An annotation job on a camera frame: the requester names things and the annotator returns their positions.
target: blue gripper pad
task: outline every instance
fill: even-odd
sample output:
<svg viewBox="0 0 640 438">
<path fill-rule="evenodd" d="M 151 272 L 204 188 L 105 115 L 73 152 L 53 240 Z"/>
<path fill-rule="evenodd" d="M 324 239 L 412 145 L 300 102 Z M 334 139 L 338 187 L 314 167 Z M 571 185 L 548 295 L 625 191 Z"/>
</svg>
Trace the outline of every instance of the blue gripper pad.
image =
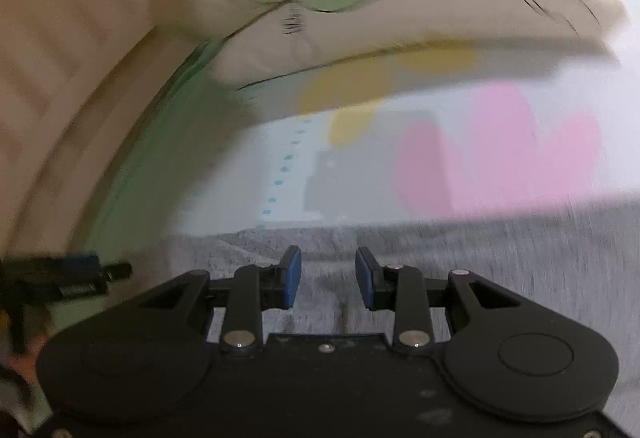
<svg viewBox="0 0 640 438">
<path fill-rule="evenodd" d="M 282 293 L 282 303 L 284 309 L 289 309 L 296 301 L 296 292 L 300 284 L 302 274 L 302 252 L 296 246 L 290 246 L 283 256 L 280 264 L 287 267 L 287 276 L 284 281 L 284 292 Z"/>
<path fill-rule="evenodd" d="M 367 264 L 367 260 L 362 255 L 360 249 L 356 251 L 356 278 L 360 287 L 362 301 L 367 309 L 373 306 L 373 272 Z"/>
</svg>

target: teal dotted line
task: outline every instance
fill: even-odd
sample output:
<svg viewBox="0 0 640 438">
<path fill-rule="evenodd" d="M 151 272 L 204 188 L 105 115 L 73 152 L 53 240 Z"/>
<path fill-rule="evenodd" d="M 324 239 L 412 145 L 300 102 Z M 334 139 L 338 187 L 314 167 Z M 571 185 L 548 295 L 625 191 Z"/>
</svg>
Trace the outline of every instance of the teal dotted line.
<svg viewBox="0 0 640 438">
<path fill-rule="evenodd" d="M 305 118 L 302 123 L 303 124 L 311 124 L 312 120 L 310 118 Z M 306 133 L 306 129 L 296 129 L 294 131 L 294 134 L 297 135 L 292 141 L 291 141 L 291 145 L 299 145 L 302 141 L 300 140 L 299 135 L 301 134 L 305 134 Z M 295 154 L 293 153 L 288 153 L 286 155 L 284 155 L 284 157 L 282 158 L 285 162 L 291 162 L 294 158 L 296 157 Z M 284 165 L 280 168 L 280 172 L 281 173 L 288 173 L 290 171 L 290 168 L 288 165 Z M 280 187 L 281 185 L 284 185 L 284 180 L 283 179 L 277 179 L 276 181 L 273 182 L 273 185 L 275 185 L 276 187 Z M 267 200 L 267 202 L 269 204 L 274 204 L 278 201 L 276 196 L 270 196 L 270 198 Z M 262 214 L 264 216 L 269 216 L 271 213 L 273 212 L 273 210 L 271 208 L 264 208 L 262 210 Z M 261 228 L 265 228 L 263 224 L 260 225 L 256 225 L 255 228 L 261 229 Z"/>
</svg>

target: gray bed sheet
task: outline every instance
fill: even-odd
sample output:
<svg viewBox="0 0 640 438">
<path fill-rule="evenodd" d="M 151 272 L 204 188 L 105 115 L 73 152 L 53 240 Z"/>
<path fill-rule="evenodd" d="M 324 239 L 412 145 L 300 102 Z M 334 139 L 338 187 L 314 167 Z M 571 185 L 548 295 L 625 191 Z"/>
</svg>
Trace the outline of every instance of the gray bed sheet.
<svg viewBox="0 0 640 438">
<path fill-rule="evenodd" d="M 640 436 L 640 204 L 567 209 L 460 224 L 245 230 L 190 238 L 172 236 L 131 257 L 135 279 L 114 289 L 117 302 L 193 268 L 229 277 L 254 262 L 278 262 L 297 244 L 303 273 L 293 310 L 268 310 L 269 332 L 389 332 L 390 312 L 364 309 L 354 276 L 356 248 L 381 264 L 402 262 L 429 277 L 454 268 L 483 275 L 602 333 L 620 358 L 607 413 Z M 210 340 L 218 338 L 216 310 Z M 439 339 L 444 322 L 436 320 Z"/>
</svg>

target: wooden headboard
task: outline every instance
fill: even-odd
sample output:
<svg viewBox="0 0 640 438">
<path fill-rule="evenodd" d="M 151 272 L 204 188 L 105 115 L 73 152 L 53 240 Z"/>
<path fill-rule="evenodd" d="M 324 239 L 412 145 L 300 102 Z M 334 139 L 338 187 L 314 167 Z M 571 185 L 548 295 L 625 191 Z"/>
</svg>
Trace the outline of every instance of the wooden headboard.
<svg viewBox="0 0 640 438">
<path fill-rule="evenodd" d="M 148 0 L 0 0 L 0 256 L 67 248 L 193 47 L 153 29 Z"/>
</svg>

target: yellow shape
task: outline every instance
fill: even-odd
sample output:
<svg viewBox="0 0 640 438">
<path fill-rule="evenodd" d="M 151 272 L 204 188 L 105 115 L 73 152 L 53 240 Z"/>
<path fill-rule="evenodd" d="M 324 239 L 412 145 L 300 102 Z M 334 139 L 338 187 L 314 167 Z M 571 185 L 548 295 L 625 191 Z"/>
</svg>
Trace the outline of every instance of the yellow shape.
<svg viewBox="0 0 640 438">
<path fill-rule="evenodd" d="M 0 311 L 0 330 L 8 330 L 11 326 L 11 319 L 4 310 Z"/>
<path fill-rule="evenodd" d="M 363 136 L 369 129 L 380 102 L 376 100 L 336 111 L 329 127 L 329 143 L 333 147 L 344 147 Z"/>
<path fill-rule="evenodd" d="M 471 43 L 433 43 L 419 49 L 403 50 L 395 55 L 403 68 L 423 75 L 445 75 L 478 64 L 478 52 Z"/>
<path fill-rule="evenodd" d="M 352 59 L 320 70 L 298 99 L 298 113 L 310 114 L 370 102 L 391 93 L 383 56 Z"/>
</svg>

